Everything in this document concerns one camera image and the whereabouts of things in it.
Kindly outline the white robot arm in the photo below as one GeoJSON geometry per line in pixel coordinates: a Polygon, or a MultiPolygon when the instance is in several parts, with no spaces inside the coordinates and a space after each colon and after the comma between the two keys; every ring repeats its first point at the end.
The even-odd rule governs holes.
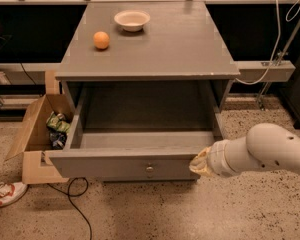
{"type": "Polygon", "coordinates": [[[300,138],[275,124],[257,124],[245,137],[217,141],[204,148],[189,169],[201,176],[232,177],[274,170],[300,175],[300,138]]]}

